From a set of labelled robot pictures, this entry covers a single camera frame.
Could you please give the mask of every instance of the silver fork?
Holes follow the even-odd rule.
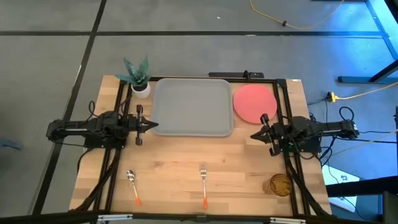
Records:
[[[206,166],[204,164],[200,164],[200,175],[203,181],[203,208],[207,209],[207,196],[206,196]]]

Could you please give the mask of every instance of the red plate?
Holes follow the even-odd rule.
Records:
[[[276,114],[276,100],[266,87],[262,85],[244,85],[234,94],[234,109],[245,121],[261,124],[262,114],[272,119]]]

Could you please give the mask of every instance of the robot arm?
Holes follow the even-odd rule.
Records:
[[[339,136],[348,139],[356,139],[359,136],[355,123],[349,120],[320,123],[302,116],[294,116],[288,125],[283,126],[275,123],[270,127],[268,115],[263,114],[260,119],[263,127],[250,138],[264,143],[272,143],[270,149],[272,156],[280,153],[279,141],[277,140],[283,138],[293,139],[302,152],[316,153],[320,136]]]
[[[52,142],[67,136],[83,136],[85,147],[116,147],[123,145],[131,131],[137,133],[136,144],[142,144],[141,134],[159,124],[143,117],[143,108],[137,105],[137,117],[125,118],[115,111],[107,111],[87,121],[63,121],[57,119],[49,124],[46,136]]]

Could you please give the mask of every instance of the gray tray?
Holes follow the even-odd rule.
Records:
[[[224,137],[233,130],[232,94],[220,79],[163,78],[156,83],[155,134]]]

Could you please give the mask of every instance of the silver spoon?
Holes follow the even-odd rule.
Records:
[[[141,205],[141,201],[139,200],[137,189],[136,189],[136,184],[134,183],[136,179],[136,175],[132,170],[127,171],[127,178],[132,182],[132,187],[134,188],[134,193],[136,194],[136,204]]]

